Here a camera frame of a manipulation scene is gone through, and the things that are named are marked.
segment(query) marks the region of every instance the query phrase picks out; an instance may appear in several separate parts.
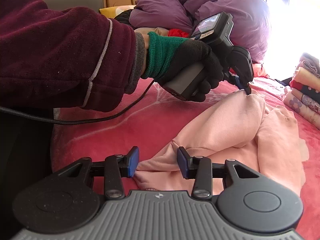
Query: hand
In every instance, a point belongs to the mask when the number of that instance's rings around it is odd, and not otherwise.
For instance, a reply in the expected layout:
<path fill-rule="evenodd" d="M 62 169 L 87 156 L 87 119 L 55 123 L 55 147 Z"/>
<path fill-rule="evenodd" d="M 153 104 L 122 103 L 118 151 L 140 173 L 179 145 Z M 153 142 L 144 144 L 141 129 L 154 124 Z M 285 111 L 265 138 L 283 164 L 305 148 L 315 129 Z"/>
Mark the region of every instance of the hand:
<path fill-rule="evenodd" d="M 223 79 L 222 66 L 211 48 L 202 41 L 180 37 L 150 36 L 148 63 L 142 78 L 153 77 L 160 85 L 174 78 L 183 68 L 201 62 L 208 77 L 198 87 L 191 101 L 203 102 L 205 95 L 216 88 Z"/>

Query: hoodie sleeve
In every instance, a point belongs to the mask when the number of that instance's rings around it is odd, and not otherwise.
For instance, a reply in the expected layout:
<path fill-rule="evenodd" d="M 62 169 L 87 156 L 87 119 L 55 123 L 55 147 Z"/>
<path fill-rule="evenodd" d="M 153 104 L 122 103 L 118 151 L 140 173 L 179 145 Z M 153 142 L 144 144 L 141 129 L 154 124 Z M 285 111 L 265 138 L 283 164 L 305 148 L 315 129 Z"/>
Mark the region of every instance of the hoodie sleeve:
<path fill-rule="evenodd" d="M 107 112 L 120 103 L 137 62 L 132 28 L 85 7 L 54 11 L 42 0 L 0 4 L 2 106 Z"/>

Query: black cable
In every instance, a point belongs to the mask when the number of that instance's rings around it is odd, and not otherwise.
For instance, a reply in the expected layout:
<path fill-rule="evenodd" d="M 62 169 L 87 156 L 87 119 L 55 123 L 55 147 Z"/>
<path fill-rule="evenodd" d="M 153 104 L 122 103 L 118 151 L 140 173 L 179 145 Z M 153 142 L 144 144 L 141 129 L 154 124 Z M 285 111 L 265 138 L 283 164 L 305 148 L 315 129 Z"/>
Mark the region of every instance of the black cable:
<path fill-rule="evenodd" d="M 141 99 L 143 99 L 143 97 L 148 92 L 148 90 L 150 89 L 150 87 L 152 86 L 153 83 L 154 83 L 154 80 L 150 83 L 150 85 L 148 85 L 147 89 L 143 92 L 143 94 L 137 100 L 135 100 L 130 105 L 128 105 L 125 109 L 121 110 L 117 114 L 107 116 L 107 117 L 102 117 L 102 118 L 94 118 L 94 119 L 86 119 L 86 120 L 78 120 L 78 121 L 63 121 L 63 120 L 55 120 L 52 118 L 46 118 L 46 117 L 40 117 L 40 116 L 36 116 L 36 115 L 32 115 L 32 114 L 27 114 L 27 113 L 13 110 L 11 108 L 7 108 L 4 106 L 0 106 L 0 112 L 5 113 L 5 114 L 13 114 L 13 115 L 23 117 L 26 119 L 30 119 L 30 120 L 34 120 L 34 121 L 48 122 L 48 123 L 54 123 L 54 124 L 60 124 L 60 125 L 75 125 L 75 124 L 84 124 L 84 123 L 93 123 L 93 122 L 103 122 L 103 121 L 111 120 L 111 119 L 114 119 L 114 118 L 121 116 L 123 113 L 128 111 L 135 104 L 137 104 Z"/>

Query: yellow pillow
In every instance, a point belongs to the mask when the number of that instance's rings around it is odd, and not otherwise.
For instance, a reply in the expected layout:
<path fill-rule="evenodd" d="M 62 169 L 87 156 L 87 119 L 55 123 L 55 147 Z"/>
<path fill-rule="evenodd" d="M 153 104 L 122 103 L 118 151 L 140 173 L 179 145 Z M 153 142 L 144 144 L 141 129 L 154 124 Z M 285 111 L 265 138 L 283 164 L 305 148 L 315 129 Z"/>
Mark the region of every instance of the yellow pillow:
<path fill-rule="evenodd" d="M 108 8 L 102 8 L 99 9 L 100 13 L 103 14 L 107 18 L 114 18 L 120 13 L 133 9 L 135 5 L 120 5 L 120 6 L 114 6 L 114 7 L 108 7 Z"/>

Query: small display screen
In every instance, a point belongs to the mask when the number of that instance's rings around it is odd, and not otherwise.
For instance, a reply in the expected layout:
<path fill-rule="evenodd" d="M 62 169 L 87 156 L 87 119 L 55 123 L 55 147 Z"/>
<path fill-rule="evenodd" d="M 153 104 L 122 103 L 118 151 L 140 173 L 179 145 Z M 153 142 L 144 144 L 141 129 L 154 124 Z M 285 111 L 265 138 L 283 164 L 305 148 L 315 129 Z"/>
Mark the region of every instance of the small display screen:
<path fill-rule="evenodd" d="M 207 31 L 213 29 L 217 23 L 219 16 L 220 16 L 220 14 L 216 14 L 214 16 L 211 16 L 211 17 L 199 22 L 199 24 L 195 28 L 192 36 L 200 34 L 200 33 L 205 33 Z"/>

